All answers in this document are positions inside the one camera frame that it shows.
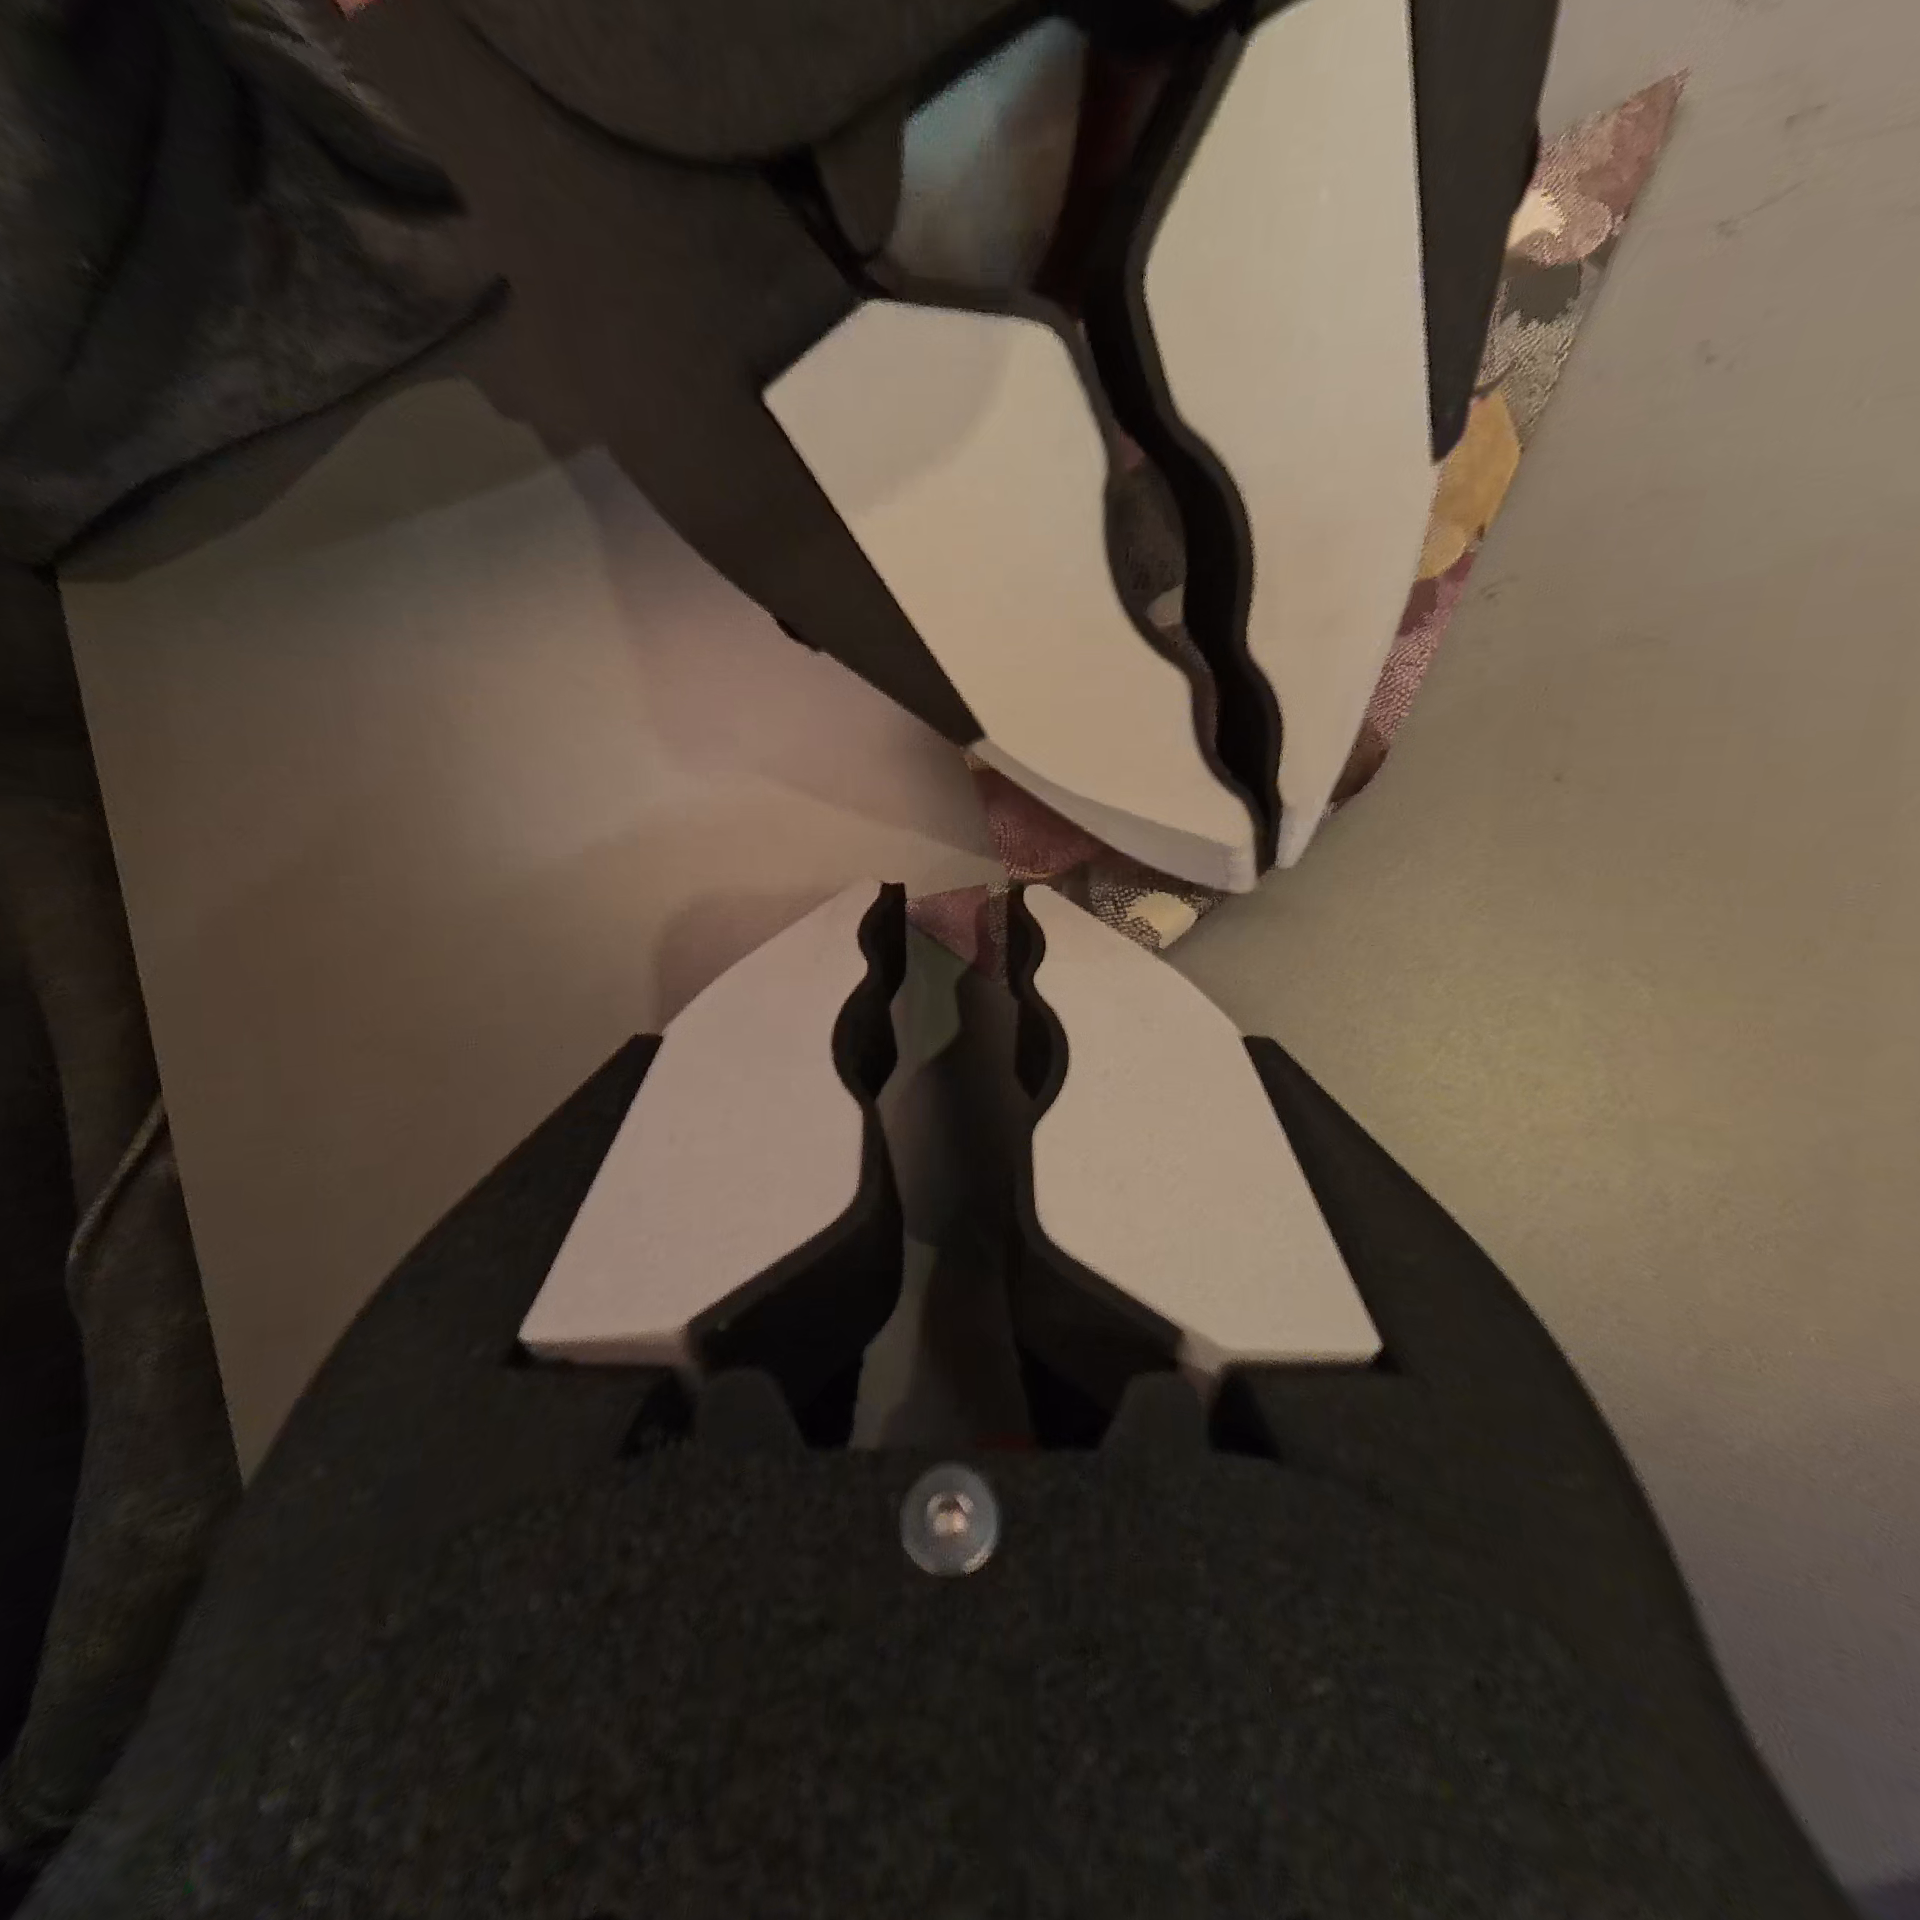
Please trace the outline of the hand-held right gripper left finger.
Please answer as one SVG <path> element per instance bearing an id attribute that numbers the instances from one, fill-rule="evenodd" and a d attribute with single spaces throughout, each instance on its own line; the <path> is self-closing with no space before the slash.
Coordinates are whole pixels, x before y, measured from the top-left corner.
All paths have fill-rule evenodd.
<path id="1" fill-rule="evenodd" d="M 902 1291 L 881 1115 L 902 982 L 905 890 L 863 880 L 691 998 L 655 1039 L 519 1351 L 686 1386 L 759 1372 L 814 1447 L 845 1447 Z"/>

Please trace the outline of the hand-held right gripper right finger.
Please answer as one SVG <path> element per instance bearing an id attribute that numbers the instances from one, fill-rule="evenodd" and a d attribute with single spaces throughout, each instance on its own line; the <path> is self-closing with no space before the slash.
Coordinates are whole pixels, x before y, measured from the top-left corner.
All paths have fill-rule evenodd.
<path id="1" fill-rule="evenodd" d="M 1234 1019 L 1047 885 L 1009 908 L 1010 1314 L 1043 1450 L 1092 1450 L 1143 1376 L 1209 1408 L 1257 1370 L 1382 1356 Z"/>

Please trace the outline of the person's left forearm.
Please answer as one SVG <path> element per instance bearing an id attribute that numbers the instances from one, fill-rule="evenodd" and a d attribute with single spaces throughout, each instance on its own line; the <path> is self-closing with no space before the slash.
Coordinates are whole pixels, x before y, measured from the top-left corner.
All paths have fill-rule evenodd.
<path id="1" fill-rule="evenodd" d="M 2 4 L 2 548 L 365 392 L 503 300 L 339 4 Z"/>

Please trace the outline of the crane patterned origami paper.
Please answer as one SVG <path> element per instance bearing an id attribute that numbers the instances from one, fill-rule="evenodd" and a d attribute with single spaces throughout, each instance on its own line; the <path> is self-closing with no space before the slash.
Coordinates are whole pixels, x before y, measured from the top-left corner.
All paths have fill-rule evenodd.
<path id="1" fill-rule="evenodd" d="M 1541 149 L 1506 236 L 1470 418 L 1443 463 L 1420 573 L 1331 811 L 1355 799 L 1381 773 L 1407 719 L 1620 231 L 1665 155 L 1685 82 L 1685 72 L 1654 80 Z M 1225 903 L 1222 894 L 1099 845 L 979 758 L 967 766 L 1002 875 L 919 895 L 910 900 L 908 919 L 977 972 L 1004 973 L 1006 906 L 1020 883 L 1052 885 L 1155 954 L 1175 946 Z"/>

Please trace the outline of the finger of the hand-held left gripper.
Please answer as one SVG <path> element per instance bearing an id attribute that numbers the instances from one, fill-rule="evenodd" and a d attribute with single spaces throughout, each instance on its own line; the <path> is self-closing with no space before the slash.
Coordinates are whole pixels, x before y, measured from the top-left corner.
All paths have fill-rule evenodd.
<path id="1" fill-rule="evenodd" d="M 1282 4 L 1182 48 L 1087 253 L 1087 339 L 1185 523 L 1203 773 L 1266 872 L 1317 835 L 1397 636 L 1436 486 L 1407 7 Z"/>
<path id="2" fill-rule="evenodd" d="M 1253 804 L 1116 583 L 1116 422 L 1074 330 L 870 296 L 762 397 L 972 712 L 972 755 L 1147 868 L 1251 892 Z"/>

